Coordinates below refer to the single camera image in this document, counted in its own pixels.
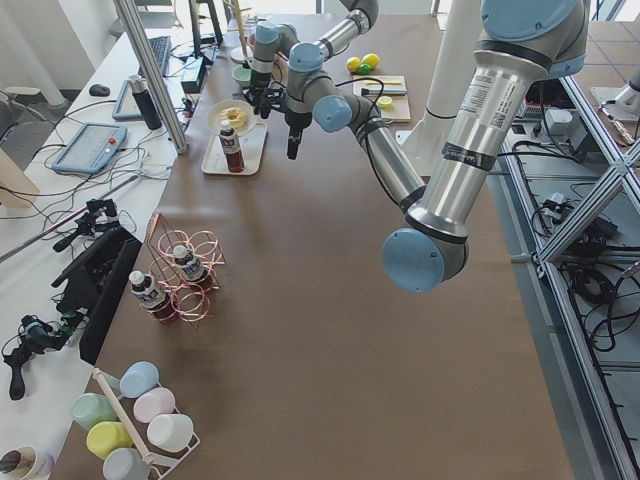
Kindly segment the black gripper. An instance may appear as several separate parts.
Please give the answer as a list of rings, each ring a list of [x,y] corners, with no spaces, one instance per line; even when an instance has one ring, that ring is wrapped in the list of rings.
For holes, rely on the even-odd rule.
[[[285,113],[285,121],[289,126],[287,157],[295,160],[298,155],[298,144],[301,142],[303,131],[311,125],[313,120],[311,112],[299,113],[288,109]]]
[[[285,111],[285,86],[271,74],[252,70],[250,86],[242,94],[262,119],[268,119],[272,111]]]

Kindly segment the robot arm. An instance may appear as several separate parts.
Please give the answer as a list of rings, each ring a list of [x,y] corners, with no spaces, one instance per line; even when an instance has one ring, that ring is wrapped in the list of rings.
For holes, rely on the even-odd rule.
[[[262,119],[278,111],[300,133],[312,122],[336,132],[379,117],[373,101],[341,90],[324,69],[326,60],[369,32],[378,19],[377,1],[345,1],[343,6],[345,18],[314,40],[301,38],[288,23],[256,26],[245,98]]]
[[[585,1],[485,1],[476,68],[434,173],[423,180],[374,103],[336,87],[324,70],[330,40],[295,44],[288,55],[287,108],[326,132],[349,129],[405,216],[383,246],[388,277],[425,292],[457,275],[468,257],[467,217],[531,85],[579,71],[590,6]]]

